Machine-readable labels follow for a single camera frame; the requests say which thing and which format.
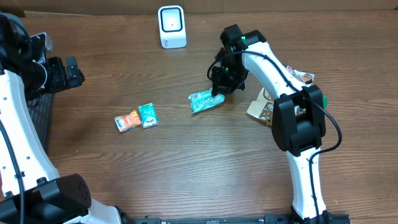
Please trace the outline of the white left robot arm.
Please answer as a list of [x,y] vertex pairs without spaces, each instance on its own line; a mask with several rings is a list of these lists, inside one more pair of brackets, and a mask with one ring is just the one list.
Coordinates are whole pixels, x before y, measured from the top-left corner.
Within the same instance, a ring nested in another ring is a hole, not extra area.
[[1,14],[1,203],[3,223],[128,223],[119,208],[92,198],[82,176],[60,176],[40,142],[29,108],[41,96],[81,86],[74,57],[48,58],[50,37],[30,36]]

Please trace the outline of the green lid jar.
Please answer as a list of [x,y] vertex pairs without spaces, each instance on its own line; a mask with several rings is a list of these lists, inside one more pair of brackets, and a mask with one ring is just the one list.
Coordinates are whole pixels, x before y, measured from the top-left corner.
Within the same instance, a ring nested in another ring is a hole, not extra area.
[[323,95],[323,109],[324,110],[326,109],[327,105],[328,105],[327,97],[325,95]]

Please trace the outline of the teal snack packet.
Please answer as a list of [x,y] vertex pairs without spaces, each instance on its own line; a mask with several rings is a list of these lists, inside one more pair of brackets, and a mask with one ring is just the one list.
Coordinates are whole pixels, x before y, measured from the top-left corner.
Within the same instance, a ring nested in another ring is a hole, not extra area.
[[212,95],[212,88],[189,95],[190,107],[192,113],[199,113],[201,111],[210,109],[224,102],[225,96],[222,94]]

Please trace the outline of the small teal white packet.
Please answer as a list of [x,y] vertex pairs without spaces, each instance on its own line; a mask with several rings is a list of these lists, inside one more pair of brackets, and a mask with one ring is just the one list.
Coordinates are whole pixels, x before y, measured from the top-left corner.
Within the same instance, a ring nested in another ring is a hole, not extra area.
[[142,121],[142,127],[144,129],[158,125],[159,120],[155,112],[155,106],[153,105],[153,103],[141,105],[138,107],[138,109]]

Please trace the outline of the beige brown snack bag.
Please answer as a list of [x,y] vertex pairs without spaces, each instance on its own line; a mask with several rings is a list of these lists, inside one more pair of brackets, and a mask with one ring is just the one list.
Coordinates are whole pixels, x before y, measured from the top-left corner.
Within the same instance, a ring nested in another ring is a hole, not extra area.
[[[314,74],[298,71],[287,65],[285,65],[285,68],[292,77],[295,77],[297,80],[304,83],[305,86],[311,86],[313,84],[315,79]],[[272,126],[273,108],[274,101],[271,100],[271,97],[265,88],[262,88],[257,98],[249,105],[246,114],[263,122],[267,126]]]

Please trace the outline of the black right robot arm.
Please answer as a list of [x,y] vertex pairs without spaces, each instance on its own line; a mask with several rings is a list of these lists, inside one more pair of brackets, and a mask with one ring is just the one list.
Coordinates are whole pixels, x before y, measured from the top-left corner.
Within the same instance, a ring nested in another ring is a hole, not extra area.
[[274,102],[272,136],[289,160],[294,188],[292,220],[328,223],[318,165],[326,133],[322,92],[292,76],[258,30],[244,34],[234,24],[224,28],[220,40],[223,48],[207,73],[213,83],[212,95],[243,90],[248,73],[257,78]]

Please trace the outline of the orange snack packet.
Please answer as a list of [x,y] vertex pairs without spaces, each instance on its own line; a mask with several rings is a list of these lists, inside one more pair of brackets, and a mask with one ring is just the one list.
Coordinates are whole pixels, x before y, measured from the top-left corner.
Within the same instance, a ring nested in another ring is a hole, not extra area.
[[130,129],[134,129],[142,124],[136,110],[132,110],[127,115],[116,116],[114,118],[114,121],[120,133],[124,133]]

